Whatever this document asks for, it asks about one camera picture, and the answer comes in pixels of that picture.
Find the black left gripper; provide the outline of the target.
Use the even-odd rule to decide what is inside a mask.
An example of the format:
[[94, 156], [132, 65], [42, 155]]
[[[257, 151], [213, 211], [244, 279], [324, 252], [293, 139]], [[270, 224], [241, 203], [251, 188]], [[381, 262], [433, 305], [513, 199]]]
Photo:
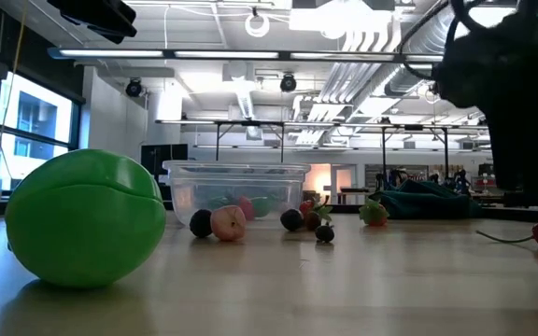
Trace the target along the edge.
[[119, 44], [125, 37], [134, 37], [136, 12], [122, 0], [88, 0], [82, 14], [82, 0], [47, 0], [57, 8], [62, 17], [75, 25], [85, 25], [89, 30]]

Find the red toy strawberry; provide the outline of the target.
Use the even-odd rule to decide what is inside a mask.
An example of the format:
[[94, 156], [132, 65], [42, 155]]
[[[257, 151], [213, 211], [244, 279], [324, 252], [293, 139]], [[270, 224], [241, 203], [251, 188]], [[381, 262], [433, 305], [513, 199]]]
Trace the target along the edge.
[[333, 208], [329, 205], [329, 201], [329, 195], [321, 196], [320, 194], [316, 194], [314, 198], [303, 201], [299, 206], [299, 210], [304, 216], [308, 213], [314, 212], [319, 215], [321, 220], [331, 222], [332, 218], [330, 213]]
[[389, 213], [379, 201], [367, 199], [359, 209], [359, 217], [369, 227], [384, 227], [388, 222]]

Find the clear plastic tupperware container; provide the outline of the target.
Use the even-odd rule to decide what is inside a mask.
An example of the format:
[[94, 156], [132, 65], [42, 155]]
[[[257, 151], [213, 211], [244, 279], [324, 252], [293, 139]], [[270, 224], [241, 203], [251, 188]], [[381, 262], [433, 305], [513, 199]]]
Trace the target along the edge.
[[268, 216], [250, 221], [275, 221], [303, 199], [304, 163], [261, 163], [221, 161], [164, 161], [167, 184], [178, 220], [189, 225], [191, 216], [216, 197], [268, 197], [275, 203]]

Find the smooth green toy fruit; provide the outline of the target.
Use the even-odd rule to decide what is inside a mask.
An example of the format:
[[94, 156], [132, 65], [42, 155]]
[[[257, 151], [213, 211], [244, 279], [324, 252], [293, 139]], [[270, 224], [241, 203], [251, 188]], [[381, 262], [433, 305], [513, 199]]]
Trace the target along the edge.
[[46, 161], [14, 189], [5, 212], [11, 251], [59, 287], [108, 286], [138, 268], [161, 241], [166, 210], [137, 161], [79, 149]]

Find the dark toy blueberry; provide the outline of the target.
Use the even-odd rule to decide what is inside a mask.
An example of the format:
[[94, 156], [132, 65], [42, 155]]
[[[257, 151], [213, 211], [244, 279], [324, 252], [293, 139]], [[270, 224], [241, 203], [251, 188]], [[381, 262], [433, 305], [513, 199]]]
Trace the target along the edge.
[[211, 229], [212, 212], [208, 209], [197, 210], [190, 220], [190, 231], [197, 238], [206, 238], [212, 233]]
[[280, 216], [282, 226], [288, 231], [298, 231], [304, 225], [304, 217], [300, 210], [291, 208]]

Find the tiny dark toy berry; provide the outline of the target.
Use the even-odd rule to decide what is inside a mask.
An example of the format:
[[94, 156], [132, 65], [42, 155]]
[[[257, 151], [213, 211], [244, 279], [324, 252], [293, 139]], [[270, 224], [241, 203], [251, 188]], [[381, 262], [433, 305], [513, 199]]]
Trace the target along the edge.
[[315, 236], [319, 243], [330, 243], [335, 237], [333, 225], [327, 223], [325, 225], [317, 227], [315, 229]]

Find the pink toy peach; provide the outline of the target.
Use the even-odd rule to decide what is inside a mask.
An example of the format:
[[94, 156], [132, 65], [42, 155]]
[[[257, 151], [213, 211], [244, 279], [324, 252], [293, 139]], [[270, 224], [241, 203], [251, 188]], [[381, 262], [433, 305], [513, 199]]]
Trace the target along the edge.
[[241, 240], [246, 234], [247, 220], [242, 209], [236, 205], [226, 205], [211, 213], [212, 233], [224, 242]]

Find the long ceiling light bar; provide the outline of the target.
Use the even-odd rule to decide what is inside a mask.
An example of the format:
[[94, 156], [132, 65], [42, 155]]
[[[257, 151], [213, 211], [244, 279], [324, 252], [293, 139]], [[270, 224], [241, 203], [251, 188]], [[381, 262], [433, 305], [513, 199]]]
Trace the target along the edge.
[[195, 60], [195, 61], [275, 61], [337, 63], [439, 63], [441, 54], [345, 51], [286, 51], [228, 49], [60, 49], [49, 48], [57, 60]]

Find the large dark-framed window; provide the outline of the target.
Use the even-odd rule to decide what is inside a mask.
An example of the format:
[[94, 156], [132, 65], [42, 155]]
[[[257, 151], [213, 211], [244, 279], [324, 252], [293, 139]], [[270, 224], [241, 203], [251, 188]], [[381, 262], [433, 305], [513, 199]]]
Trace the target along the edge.
[[0, 190], [76, 146], [79, 106], [11, 72], [0, 80]]

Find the dark green cloth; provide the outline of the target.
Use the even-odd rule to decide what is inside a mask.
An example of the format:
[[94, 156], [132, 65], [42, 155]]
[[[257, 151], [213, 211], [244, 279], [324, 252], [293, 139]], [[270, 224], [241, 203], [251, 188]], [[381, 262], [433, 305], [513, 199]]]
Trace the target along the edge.
[[466, 219], [482, 215], [482, 208], [469, 196], [431, 181], [405, 180], [370, 198], [379, 201], [391, 219]]

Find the black monitor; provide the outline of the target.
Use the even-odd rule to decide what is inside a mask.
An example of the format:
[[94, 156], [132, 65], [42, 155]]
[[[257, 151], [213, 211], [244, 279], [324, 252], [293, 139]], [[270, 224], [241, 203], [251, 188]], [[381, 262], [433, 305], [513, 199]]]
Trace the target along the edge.
[[141, 147], [140, 164], [152, 175], [166, 175], [164, 161], [185, 161], [188, 158], [187, 144], [144, 145]]

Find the silver ceiling duct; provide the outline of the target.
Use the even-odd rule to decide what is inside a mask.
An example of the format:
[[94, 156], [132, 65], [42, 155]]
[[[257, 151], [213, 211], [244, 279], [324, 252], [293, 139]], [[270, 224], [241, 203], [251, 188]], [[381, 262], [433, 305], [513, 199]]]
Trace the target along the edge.
[[[421, 20], [402, 31], [396, 14], [387, 12], [377, 18], [376, 27], [348, 31], [344, 51], [384, 51], [440, 54], [453, 19], [450, 7], [438, 3]], [[319, 94], [321, 102], [371, 103], [405, 96], [420, 82], [401, 63], [335, 63]]]

